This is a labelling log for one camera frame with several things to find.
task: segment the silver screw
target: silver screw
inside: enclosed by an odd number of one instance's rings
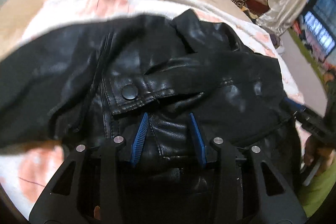
[[[254,152],[254,153],[260,153],[260,151],[261,151],[261,149],[260,149],[260,147],[259,146],[253,146],[252,148],[251,148],[251,150],[252,150],[252,152]]]
[[[83,144],[77,145],[76,150],[78,152],[83,152],[85,150],[85,145]]]
[[[117,136],[113,139],[115,143],[122,143],[124,141],[124,137],[122,136]]]
[[[216,138],[213,139],[213,142],[216,143],[216,144],[222,144],[223,143],[223,139],[219,138],[219,137],[216,137]]]

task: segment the black button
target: black button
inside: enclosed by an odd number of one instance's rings
[[[125,99],[133,100],[138,96],[139,90],[135,85],[130,84],[123,87],[121,94]]]

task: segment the leather jacket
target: leather jacket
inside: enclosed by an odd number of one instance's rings
[[[286,95],[278,61],[253,53],[227,24],[201,22],[191,10],[174,20],[141,15],[53,30],[2,61],[0,81],[0,146],[128,140],[148,113],[138,173],[123,180],[134,223],[162,213],[156,199],[141,202],[144,191],[150,197],[158,189],[167,193],[160,205],[166,223],[177,223],[172,212],[178,223],[204,218],[198,205],[209,207],[213,171],[188,167],[195,163],[190,113],[209,138],[258,144],[295,188],[300,140],[279,107]],[[127,162],[129,153],[119,160]],[[149,216],[144,208],[151,206]]]

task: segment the patterned cloth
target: patterned cloth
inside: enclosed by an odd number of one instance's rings
[[[191,8],[200,20],[228,24],[254,52],[277,58],[286,93],[291,99],[303,103],[302,94],[267,32],[206,2],[180,1],[183,4],[164,0],[46,0],[26,28],[22,39],[17,42],[17,46],[29,43],[52,29],[75,23],[99,22],[141,14],[162,15],[173,19]],[[0,182],[26,218],[44,186],[63,162],[64,154],[66,153],[57,141],[16,145],[0,151]]]

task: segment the window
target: window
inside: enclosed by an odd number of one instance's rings
[[[303,15],[308,29],[329,55],[336,45],[336,0],[309,0]]]

